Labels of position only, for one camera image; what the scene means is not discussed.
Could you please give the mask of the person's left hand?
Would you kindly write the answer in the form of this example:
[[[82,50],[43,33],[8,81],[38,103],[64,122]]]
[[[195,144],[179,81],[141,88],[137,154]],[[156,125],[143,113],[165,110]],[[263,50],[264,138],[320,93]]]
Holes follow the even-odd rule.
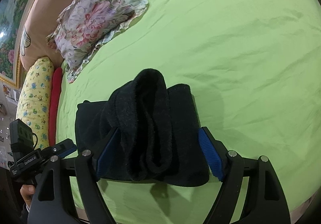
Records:
[[[35,194],[35,187],[33,185],[25,185],[24,184],[20,188],[20,194],[21,194],[26,206],[29,208],[31,205],[33,195]]]

